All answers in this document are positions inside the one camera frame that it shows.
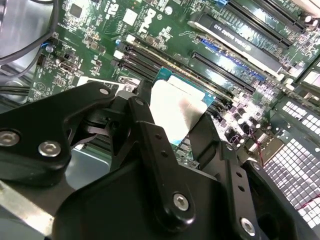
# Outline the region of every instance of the green circuit board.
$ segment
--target green circuit board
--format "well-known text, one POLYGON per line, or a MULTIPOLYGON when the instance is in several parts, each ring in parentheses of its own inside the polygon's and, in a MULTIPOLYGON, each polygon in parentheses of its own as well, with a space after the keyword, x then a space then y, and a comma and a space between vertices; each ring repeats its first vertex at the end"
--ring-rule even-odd
MULTIPOLYGON (((261 12, 250 0, 237 2, 251 12, 261 12)), ((301 13, 289 0, 279 3, 294 16, 301 13)), ((301 35, 292 32, 269 15, 262 16, 269 26, 294 43, 288 50, 283 50, 248 28, 225 8, 218 7, 209 0, 63 0, 60 1, 59 10, 59 24, 53 36, 57 40, 54 52, 45 52, 45 63, 36 69, 28 96, 30 102, 75 87, 81 76, 117 81, 121 73, 119 69, 110 66, 110 62, 115 52, 116 40, 123 39, 127 34, 152 42, 155 49, 189 66, 194 65, 190 61, 194 50, 212 59, 221 58, 218 53, 208 51, 199 43, 196 40, 198 33, 188 25, 191 15, 202 11, 209 12, 256 46, 267 50, 284 67, 298 65, 302 70, 307 68, 318 55, 320 47, 317 45, 320 37, 318 29, 301 35), (166 13, 167 6, 170 6, 171 14, 166 13), (145 24, 149 9, 155 11, 155 15, 145 24), (76 70, 73 72, 64 71, 56 62, 67 50, 74 53, 76 70)), ((252 85, 258 84, 250 74, 238 70, 237 66, 227 70, 252 85)), ((227 89, 233 87, 218 75, 211 79, 227 89)))
MULTIPOLYGON (((303 34, 294 32, 266 14, 252 0, 233 1, 292 42, 292 46, 288 49, 279 47, 244 24, 226 7, 217 6, 214 0, 61 0, 58 27, 51 39, 52 48, 44 50, 38 62, 28 101, 34 102, 74 88, 82 84, 83 77, 108 81, 105 84, 111 88, 115 86, 113 83, 129 81, 133 85, 127 89, 131 91, 145 77, 151 81, 156 78, 162 63, 155 67, 150 59, 160 56, 174 69, 182 69, 185 73, 183 78, 198 79, 201 85, 202 78, 193 74, 200 73, 207 85, 214 83, 214 89, 222 93, 222 99, 217 95, 214 106, 221 110, 225 121, 213 120, 221 139, 226 140, 225 133, 229 128, 248 138, 234 119, 234 111, 222 104, 224 97, 231 100, 236 109, 245 108, 251 117, 261 121, 266 119, 265 114, 283 96, 283 92, 274 81, 258 79, 252 71, 244 70, 243 65, 235 64, 225 53, 203 44, 199 36, 205 33, 190 26, 188 21, 194 14, 207 13, 281 63, 282 70, 278 74, 283 74, 284 80, 297 79, 318 57, 320 29, 308 28, 303 34), (115 53, 119 44, 130 45, 128 36, 134 37, 134 44, 142 46, 144 53, 151 51, 156 55, 143 53, 135 56, 135 61, 142 62, 140 65, 127 60, 124 63, 126 67, 115 66, 113 62, 118 61, 115 53), (253 87, 254 92, 248 94, 226 77, 210 71, 206 65, 192 58, 194 52, 253 87), (132 66, 144 69, 145 75, 131 70, 132 66)), ((290 0, 274 1, 295 18, 302 13, 290 0)), ((195 166, 188 147, 186 150, 177 147, 175 153, 181 163, 195 166)))

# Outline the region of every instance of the silver screw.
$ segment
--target silver screw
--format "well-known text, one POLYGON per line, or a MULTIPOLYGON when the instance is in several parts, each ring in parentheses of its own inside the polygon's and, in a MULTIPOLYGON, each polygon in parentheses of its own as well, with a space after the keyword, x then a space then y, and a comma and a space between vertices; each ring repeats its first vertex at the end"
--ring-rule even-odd
POLYGON ((0 146, 11 147, 16 145, 20 141, 20 137, 13 131, 1 131, 0 132, 0 146))
POLYGON ((53 46, 50 46, 50 45, 47 45, 46 47, 45 47, 45 50, 48 52, 48 53, 53 53, 54 52, 54 47, 53 46))
POLYGON ((243 217, 240 219, 240 223, 243 230, 245 230, 247 234, 249 234, 252 237, 256 235, 255 227, 248 219, 243 217))
POLYGON ((139 99, 136 99, 135 101, 136 101, 137 104, 139 104, 139 105, 141 105, 141 106, 144 105, 144 103, 143 103, 141 100, 139 100, 139 99))
POLYGON ((257 169, 258 171, 260 170, 260 166, 256 163, 256 162, 253 162, 252 163, 252 166, 257 169))
POLYGON ((185 196, 180 193, 173 195, 174 205, 181 211, 187 211, 189 208, 189 202, 185 196))
POLYGON ((109 94, 109 92, 107 90, 103 89, 103 88, 100 88, 99 91, 100 91, 100 93, 102 93, 104 95, 108 95, 109 94))
POLYGON ((54 158, 60 154, 61 147, 56 141, 45 141, 39 145, 38 151, 44 157, 54 158))
POLYGON ((232 146, 230 146, 229 144, 226 145, 226 148, 229 149, 230 151, 233 150, 232 146))

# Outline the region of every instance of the black cable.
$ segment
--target black cable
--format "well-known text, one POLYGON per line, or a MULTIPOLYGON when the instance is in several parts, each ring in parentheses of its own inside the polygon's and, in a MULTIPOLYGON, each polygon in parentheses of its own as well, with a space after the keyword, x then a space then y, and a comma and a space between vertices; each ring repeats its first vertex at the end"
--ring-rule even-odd
POLYGON ((46 0, 30 0, 31 2, 34 2, 36 4, 45 4, 45 5, 51 5, 54 3, 53 0, 46 1, 46 0))
MULTIPOLYGON (((12 66, 9 66, 9 65, 2 65, 1 67, 0 67, 0 71, 2 71, 2 72, 0 72, 0 74, 4 74, 4 75, 9 75, 9 74, 12 74, 12 75, 14 75, 14 74, 18 74, 19 73, 19 71, 17 71, 16 69, 14 69, 12 66)), ((22 82, 24 82, 25 84, 27 84, 27 85, 31 85, 32 84, 32 80, 29 78, 29 77, 27 77, 27 76, 21 76, 21 77, 18 77, 18 79, 19 80, 21 80, 22 82)))
POLYGON ((19 91, 2 91, 0 90, 0 94, 7 94, 7 95, 15 95, 15 96, 28 96, 28 92, 19 92, 19 91))
POLYGON ((39 37, 37 40, 33 41, 30 43, 28 46, 25 46, 24 48, 9 54, 7 56, 1 57, 0 58, 0 65, 5 65, 8 63, 11 63, 24 55, 28 54, 30 51, 35 49, 36 47, 40 46, 43 44, 45 41, 47 41, 52 34, 55 32, 55 29, 58 25, 59 21, 59 0, 53 0, 53 9, 52 9, 52 14, 51 14, 51 21, 50 21, 50 27, 47 33, 39 37))
POLYGON ((23 70, 22 72, 19 72, 17 74, 14 74, 14 75, 0 75, 0 82, 6 82, 6 81, 11 81, 12 79, 15 79, 15 78, 20 78, 22 77, 23 75, 25 75, 32 67, 33 65, 36 64, 38 58, 40 57, 41 53, 42 53, 43 49, 40 47, 39 48, 39 51, 37 52, 37 54, 35 55, 34 59, 31 61, 31 63, 29 64, 29 66, 26 67, 25 70, 23 70))

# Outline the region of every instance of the motherboard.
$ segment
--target motherboard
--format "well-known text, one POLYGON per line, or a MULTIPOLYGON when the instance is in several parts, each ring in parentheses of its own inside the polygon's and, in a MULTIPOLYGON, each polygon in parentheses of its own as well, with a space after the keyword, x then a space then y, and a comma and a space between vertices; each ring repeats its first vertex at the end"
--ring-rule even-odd
MULTIPOLYGON (((320 28, 290 0, 61 0, 44 44, 29 102, 90 81, 131 92, 166 69, 214 96, 207 113, 240 148, 318 57, 320 28)), ((197 167, 188 136, 174 150, 197 167)))

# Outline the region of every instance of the integrated circuit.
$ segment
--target integrated circuit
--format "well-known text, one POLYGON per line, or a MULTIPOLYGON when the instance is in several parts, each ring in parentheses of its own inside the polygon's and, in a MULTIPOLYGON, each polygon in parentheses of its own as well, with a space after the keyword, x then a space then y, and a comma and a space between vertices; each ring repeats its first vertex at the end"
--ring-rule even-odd
POLYGON ((72 3, 70 10, 69 10, 69 13, 76 18, 80 18, 81 13, 82 13, 82 8, 79 7, 78 5, 72 3))

